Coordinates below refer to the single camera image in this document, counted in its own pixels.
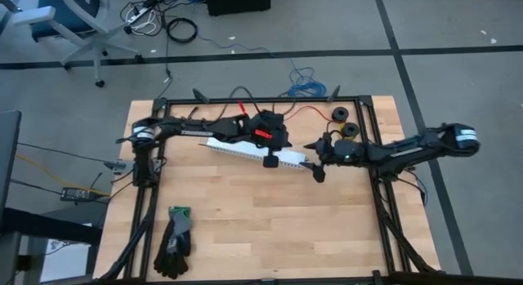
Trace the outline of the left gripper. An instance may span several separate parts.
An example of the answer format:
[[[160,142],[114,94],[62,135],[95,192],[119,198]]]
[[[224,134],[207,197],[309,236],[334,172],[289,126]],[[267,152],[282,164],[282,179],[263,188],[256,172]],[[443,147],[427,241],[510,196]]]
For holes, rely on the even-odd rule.
[[[248,122],[250,138],[258,148],[267,147],[274,151],[291,147],[288,140],[289,133],[284,125],[283,114],[272,111],[261,111],[251,118]],[[263,167],[277,168],[279,158],[275,155],[267,155],[263,158]]]

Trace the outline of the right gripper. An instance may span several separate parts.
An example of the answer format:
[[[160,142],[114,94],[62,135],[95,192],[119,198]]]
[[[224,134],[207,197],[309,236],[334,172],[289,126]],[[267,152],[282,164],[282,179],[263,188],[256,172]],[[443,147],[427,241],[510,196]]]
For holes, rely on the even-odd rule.
[[[358,167],[361,163],[361,143],[345,139],[333,143],[331,135],[329,131],[325,131],[317,141],[303,145],[305,149],[320,152],[320,165],[300,163],[301,166],[312,171],[313,178],[318,183],[324,183],[324,165]]]

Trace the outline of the black grey work glove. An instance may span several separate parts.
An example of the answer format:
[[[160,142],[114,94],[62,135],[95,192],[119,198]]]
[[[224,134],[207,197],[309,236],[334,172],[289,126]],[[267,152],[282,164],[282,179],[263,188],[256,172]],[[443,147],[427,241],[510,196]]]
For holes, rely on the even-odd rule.
[[[189,270],[186,257],[191,253],[190,212],[189,207],[168,210],[168,224],[154,260],[154,270],[164,277],[177,279]]]

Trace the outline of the grey metal clamp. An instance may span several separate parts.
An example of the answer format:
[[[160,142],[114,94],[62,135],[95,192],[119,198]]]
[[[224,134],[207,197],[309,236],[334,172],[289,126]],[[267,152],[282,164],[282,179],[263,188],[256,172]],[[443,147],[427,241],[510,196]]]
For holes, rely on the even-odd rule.
[[[112,171],[116,176],[123,174],[127,169],[127,164],[121,161],[107,161],[104,162],[104,166],[107,167],[110,171]]]

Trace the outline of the black box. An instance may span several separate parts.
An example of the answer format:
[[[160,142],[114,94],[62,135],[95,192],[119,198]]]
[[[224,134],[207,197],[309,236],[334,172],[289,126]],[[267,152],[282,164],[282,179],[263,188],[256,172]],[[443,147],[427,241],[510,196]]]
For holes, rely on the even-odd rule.
[[[206,0],[210,16],[222,16],[270,9],[271,0]]]

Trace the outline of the white power strip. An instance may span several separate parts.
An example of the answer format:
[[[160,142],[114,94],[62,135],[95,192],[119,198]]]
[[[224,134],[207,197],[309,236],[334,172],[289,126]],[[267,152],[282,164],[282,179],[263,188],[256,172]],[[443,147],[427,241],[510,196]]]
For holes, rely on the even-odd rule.
[[[132,4],[130,9],[127,11],[127,13],[126,13],[126,15],[124,17],[124,21],[128,25],[134,24],[142,16],[150,14],[153,10],[154,10],[154,6],[153,5]]]

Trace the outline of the black power adapter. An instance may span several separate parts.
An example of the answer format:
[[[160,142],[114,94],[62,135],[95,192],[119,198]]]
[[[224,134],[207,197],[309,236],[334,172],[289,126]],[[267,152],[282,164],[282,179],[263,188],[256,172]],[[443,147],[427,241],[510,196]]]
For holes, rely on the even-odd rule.
[[[89,190],[73,187],[64,187],[60,193],[60,200],[64,202],[90,202],[96,196]]]

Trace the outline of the black side desk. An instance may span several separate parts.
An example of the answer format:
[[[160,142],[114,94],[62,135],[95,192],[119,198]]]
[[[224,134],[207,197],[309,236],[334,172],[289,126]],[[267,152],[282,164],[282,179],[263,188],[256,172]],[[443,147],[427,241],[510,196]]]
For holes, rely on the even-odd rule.
[[[5,207],[0,211],[0,285],[14,285],[22,235],[97,245],[102,230]]]

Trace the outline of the dark grey desk panel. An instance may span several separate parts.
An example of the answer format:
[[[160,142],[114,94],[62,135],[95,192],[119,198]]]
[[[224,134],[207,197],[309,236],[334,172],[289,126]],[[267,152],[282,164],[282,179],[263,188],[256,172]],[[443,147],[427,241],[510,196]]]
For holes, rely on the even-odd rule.
[[[7,202],[21,117],[18,110],[0,112],[0,224]]]

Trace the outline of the white office chair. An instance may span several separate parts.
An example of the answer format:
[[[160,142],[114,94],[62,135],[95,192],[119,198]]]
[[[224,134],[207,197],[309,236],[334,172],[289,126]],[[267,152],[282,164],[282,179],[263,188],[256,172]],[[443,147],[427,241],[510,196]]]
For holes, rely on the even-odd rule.
[[[136,62],[144,61],[138,50],[112,41],[125,24],[109,27],[106,23],[109,11],[110,0],[38,0],[38,7],[15,13],[13,25],[29,25],[35,42],[59,37],[74,44],[75,50],[60,60],[66,71],[72,69],[72,60],[92,53],[95,85],[103,87],[101,61],[109,49],[131,52]]]

